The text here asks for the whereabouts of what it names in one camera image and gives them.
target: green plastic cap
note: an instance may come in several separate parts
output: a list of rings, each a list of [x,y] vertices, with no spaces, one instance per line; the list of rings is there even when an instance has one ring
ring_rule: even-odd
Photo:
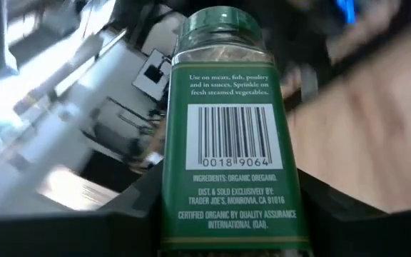
[[[180,39],[190,32],[209,26],[228,25],[249,31],[255,39],[261,39],[262,32],[256,20],[246,12],[230,6],[214,6],[191,15],[184,23]]]

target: wooden surface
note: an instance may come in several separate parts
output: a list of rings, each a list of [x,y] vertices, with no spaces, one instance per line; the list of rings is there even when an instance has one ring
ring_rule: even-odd
[[[288,120],[299,168],[384,211],[411,209],[411,29]]]

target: barcode number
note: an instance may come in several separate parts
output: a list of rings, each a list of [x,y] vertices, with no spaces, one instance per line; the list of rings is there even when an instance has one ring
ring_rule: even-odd
[[[187,170],[283,168],[272,104],[188,105]]]

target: dark object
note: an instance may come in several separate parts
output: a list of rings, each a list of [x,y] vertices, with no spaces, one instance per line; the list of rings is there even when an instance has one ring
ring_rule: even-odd
[[[162,166],[93,213],[0,217],[0,256],[156,256]],[[411,211],[384,215],[362,206],[371,217],[345,220],[330,208],[337,204],[325,197],[329,186],[299,172],[315,256],[411,257]]]
[[[139,138],[132,138],[128,144],[128,155],[125,156],[123,162],[130,163],[136,160],[138,156],[140,156],[143,152],[143,149],[139,145],[140,139]]]
[[[144,72],[144,75],[148,77],[150,80],[152,80],[155,83],[158,83],[163,76],[163,72],[161,72],[159,69],[157,69],[155,66],[150,65],[146,72]]]
[[[326,4],[329,0],[322,0],[321,4]],[[258,24],[267,29],[270,36],[266,40],[268,49],[275,55],[277,67],[280,72],[284,72],[289,61],[296,63],[308,63],[312,66],[314,62],[328,61],[328,55],[318,54],[324,51],[323,44],[326,39],[324,29],[313,28],[318,25],[317,20],[324,18],[322,15],[331,16],[336,20],[330,8],[326,11],[316,9],[312,12],[303,12],[291,6],[286,1],[273,0],[209,0],[209,1],[186,1],[186,0],[165,0],[157,1],[150,13],[147,15],[142,25],[141,32],[137,37],[136,48],[141,48],[145,42],[151,28],[166,16],[177,11],[184,16],[190,16],[200,9],[209,6],[234,6],[242,9],[253,16]]]
[[[148,12],[144,10],[148,6],[148,10],[153,8],[153,0],[116,0],[115,8],[112,13],[114,26],[118,30],[128,29],[128,37],[136,31],[137,24],[143,22]]]
[[[75,2],[75,4],[76,4],[76,13],[80,14],[80,12],[86,6],[87,1],[86,0],[78,0],[78,1]]]
[[[341,62],[329,67],[325,64],[316,63],[313,65],[318,75],[318,86],[323,91],[331,81],[338,76],[345,75],[353,67],[357,66],[360,62],[364,61],[367,57],[379,51],[382,47],[385,47],[387,42],[391,42],[396,36],[401,34],[405,29],[411,26],[411,0],[401,0],[399,11],[395,14],[390,22],[389,28],[371,39],[368,43],[362,45],[358,50],[345,57]],[[288,99],[285,99],[286,111],[291,111],[301,105],[300,94],[293,94]]]
[[[141,176],[131,172],[128,166],[97,151],[80,173],[81,177],[117,193],[123,192]]]

